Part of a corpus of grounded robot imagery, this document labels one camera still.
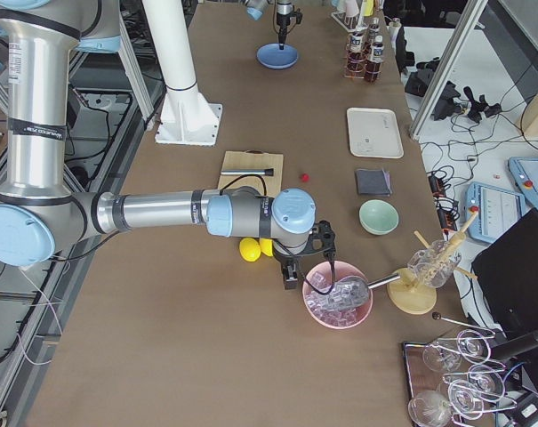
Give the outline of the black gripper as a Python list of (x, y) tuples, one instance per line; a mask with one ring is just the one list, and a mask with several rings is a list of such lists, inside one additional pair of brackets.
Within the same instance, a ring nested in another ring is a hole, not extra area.
[(276, 0), (275, 12), (275, 23), (278, 26), (278, 48), (284, 49), (286, 34), (296, 25), (301, 24), (303, 14), (301, 9), (296, 7), (292, 0)]
[(328, 289), (333, 289), (336, 281), (335, 234), (328, 221), (314, 223), (305, 240), (297, 246), (282, 243), (276, 238), (272, 240), (272, 245), (273, 256), (280, 263), (285, 290), (293, 290), (306, 281), (301, 259), (315, 254), (322, 254), (328, 262), (332, 275), (332, 284)]

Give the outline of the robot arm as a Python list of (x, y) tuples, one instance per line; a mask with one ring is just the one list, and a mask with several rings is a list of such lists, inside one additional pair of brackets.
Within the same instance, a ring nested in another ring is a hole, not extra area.
[(286, 47), (286, 39), (288, 34), (301, 24), (303, 14), (300, 8), (297, 8), (292, 1), (288, 0), (247, 0), (243, 1), (248, 15), (259, 20), (265, 10), (273, 6), (273, 29), (277, 33), (277, 46), (279, 50), (284, 50)]
[(117, 52), (116, 1), (1, 1), (9, 38), (7, 176), (0, 184), (0, 262), (23, 267), (55, 259), (87, 238), (198, 224), (214, 236), (267, 238), (285, 287), (305, 277), (300, 259), (335, 261), (334, 234), (301, 189), (264, 196), (244, 186), (150, 195), (74, 192), (63, 181), (69, 55)]

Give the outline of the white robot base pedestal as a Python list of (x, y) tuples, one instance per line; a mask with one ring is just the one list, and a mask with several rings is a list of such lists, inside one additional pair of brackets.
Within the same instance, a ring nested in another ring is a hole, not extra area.
[(198, 89), (181, 2), (148, 0), (143, 8), (166, 87), (156, 142), (214, 146), (222, 105)]

